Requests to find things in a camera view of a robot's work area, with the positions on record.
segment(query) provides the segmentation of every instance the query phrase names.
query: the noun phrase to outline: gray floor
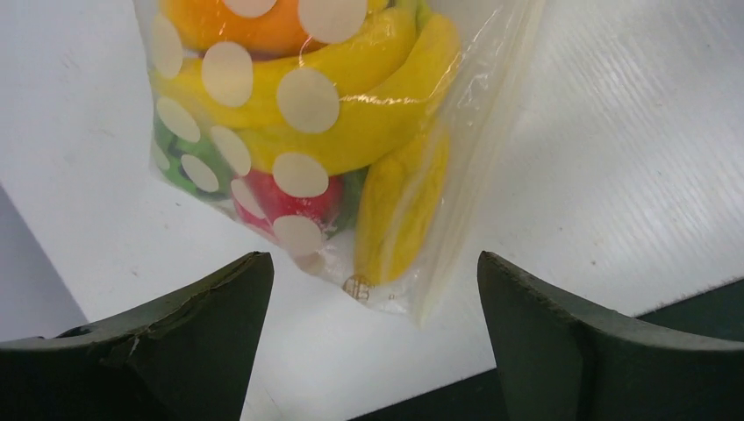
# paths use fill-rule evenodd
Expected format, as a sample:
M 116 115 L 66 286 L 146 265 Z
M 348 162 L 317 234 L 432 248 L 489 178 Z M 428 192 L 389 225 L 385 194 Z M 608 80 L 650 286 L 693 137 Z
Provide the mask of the gray floor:
M 0 187 L 0 342 L 56 336 L 85 316 Z

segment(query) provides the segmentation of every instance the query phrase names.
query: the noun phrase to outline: orange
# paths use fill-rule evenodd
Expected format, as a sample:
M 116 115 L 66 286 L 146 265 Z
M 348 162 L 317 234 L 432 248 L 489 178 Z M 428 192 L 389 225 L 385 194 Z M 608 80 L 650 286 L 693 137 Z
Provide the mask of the orange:
M 276 0 L 274 7 L 258 18 L 236 15 L 223 0 L 161 0 L 161 11 L 187 48 L 205 51 L 220 41 L 232 41 L 251 53 L 283 57 L 323 46 L 315 40 L 308 42 L 297 2 Z

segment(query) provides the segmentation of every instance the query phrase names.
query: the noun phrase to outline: transparent plastic bag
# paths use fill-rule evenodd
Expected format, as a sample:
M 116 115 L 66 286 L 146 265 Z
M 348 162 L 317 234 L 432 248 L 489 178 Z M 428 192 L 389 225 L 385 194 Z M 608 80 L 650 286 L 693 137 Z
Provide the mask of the transparent plastic bag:
M 133 1 L 154 171 L 305 272 L 420 320 L 508 132 L 544 0 Z

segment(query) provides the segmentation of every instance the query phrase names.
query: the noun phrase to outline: tabletop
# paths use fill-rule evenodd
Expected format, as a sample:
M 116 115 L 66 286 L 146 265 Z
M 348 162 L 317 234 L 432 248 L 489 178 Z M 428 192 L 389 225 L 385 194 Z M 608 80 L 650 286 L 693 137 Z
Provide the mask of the tabletop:
M 483 249 L 628 315 L 744 275 L 742 16 L 739 0 L 548 1 L 513 133 L 423 329 L 151 176 L 128 0 L 0 5 L 0 182 L 89 320 L 271 252 L 244 418 L 348 419 L 495 366 Z

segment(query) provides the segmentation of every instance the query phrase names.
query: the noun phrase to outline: printed symbol on bag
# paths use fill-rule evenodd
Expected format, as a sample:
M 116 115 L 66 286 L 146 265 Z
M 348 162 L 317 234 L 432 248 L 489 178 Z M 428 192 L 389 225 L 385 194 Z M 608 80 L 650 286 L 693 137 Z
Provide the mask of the printed symbol on bag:
M 354 300 L 360 303 L 366 303 L 369 300 L 369 291 L 372 290 L 372 287 L 361 282 L 359 277 L 355 275 L 344 282 L 343 289 Z

